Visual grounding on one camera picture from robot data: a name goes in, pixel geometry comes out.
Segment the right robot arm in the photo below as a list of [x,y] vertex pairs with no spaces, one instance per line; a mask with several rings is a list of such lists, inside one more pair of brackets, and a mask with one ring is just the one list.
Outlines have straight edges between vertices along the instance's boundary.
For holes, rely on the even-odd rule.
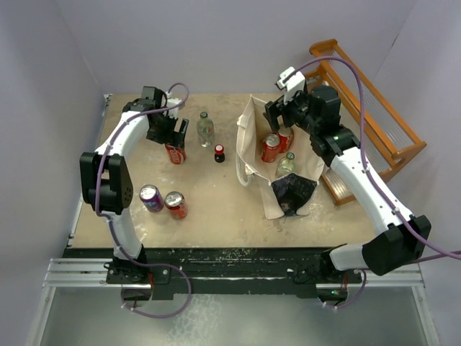
[[264,117],[273,131],[296,125],[310,139],[313,151],[337,173],[370,218],[376,236],[365,244],[346,244],[329,251],[321,276],[336,282],[350,269],[367,268],[382,276],[418,260],[429,238],[431,223],[415,216],[389,190],[373,169],[363,145],[341,124],[341,100],[331,86],[296,91],[265,104]]

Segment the cream canvas tote bag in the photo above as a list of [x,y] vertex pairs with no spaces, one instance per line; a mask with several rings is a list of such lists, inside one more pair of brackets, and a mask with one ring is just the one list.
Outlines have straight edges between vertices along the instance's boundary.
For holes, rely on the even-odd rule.
[[250,96],[237,119],[237,177],[244,187],[252,181],[258,182],[267,219],[307,216],[324,169],[323,160],[313,152],[309,135],[293,126],[289,152],[295,156],[294,169],[280,171],[279,163],[285,153],[277,154],[273,162],[263,161],[263,140],[273,134],[264,117],[265,104],[264,100]]

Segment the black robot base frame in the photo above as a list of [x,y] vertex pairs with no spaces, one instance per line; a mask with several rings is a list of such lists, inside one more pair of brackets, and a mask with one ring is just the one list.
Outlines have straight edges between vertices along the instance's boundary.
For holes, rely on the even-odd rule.
[[66,249],[63,258],[98,259],[110,285],[146,286],[153,299],[176,294],[291,295],[346,298],[348,284],[360,284],[353,270],[340,272],[326,262],[324,247],[147,248],[141,262],[116,259],[111,249]]

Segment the clear bottle behind left arm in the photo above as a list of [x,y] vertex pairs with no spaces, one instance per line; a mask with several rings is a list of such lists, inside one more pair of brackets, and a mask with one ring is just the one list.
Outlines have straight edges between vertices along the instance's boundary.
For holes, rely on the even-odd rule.
[[197,135],[202,147],[209,147],[215,140],[215,127],[207,112],[200,113],[197,121]]

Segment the red cola can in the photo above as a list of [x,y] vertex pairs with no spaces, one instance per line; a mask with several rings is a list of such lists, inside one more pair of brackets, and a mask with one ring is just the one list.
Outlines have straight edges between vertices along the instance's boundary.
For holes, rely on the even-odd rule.
[[261,160],[266,163],[275,161],[279,154],[280,138],[277,134],[269,134],[262,142]]

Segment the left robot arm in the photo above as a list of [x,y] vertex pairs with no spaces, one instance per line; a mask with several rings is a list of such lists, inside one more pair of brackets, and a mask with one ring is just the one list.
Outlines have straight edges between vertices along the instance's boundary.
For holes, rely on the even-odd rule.
[[184,87],[185,96],[174,97],[172,89],[165,92],[154,86],[143,87],[141,96],[123,107],[107,140],[79,159],[82,198],[106,222],[114,243],[114,259],[126,262],[122,272],[133,283],[145,280],[148,263],[130,215],[134,189],[127,158],[142,138],[161,145],[184,145],[188,119],[182,120],[179,130],[175,127],[179,110],[189,98],[189,88],[179,82],[172,86]]

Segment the clear green-capped glass bottle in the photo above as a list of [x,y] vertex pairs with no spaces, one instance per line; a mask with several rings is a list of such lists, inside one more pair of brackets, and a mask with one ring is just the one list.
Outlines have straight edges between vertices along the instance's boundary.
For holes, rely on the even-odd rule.
[[295,154],[293,152],[287,152],[286,155],[279,160],[276,170],[276,177],[283,177],[295,172]]

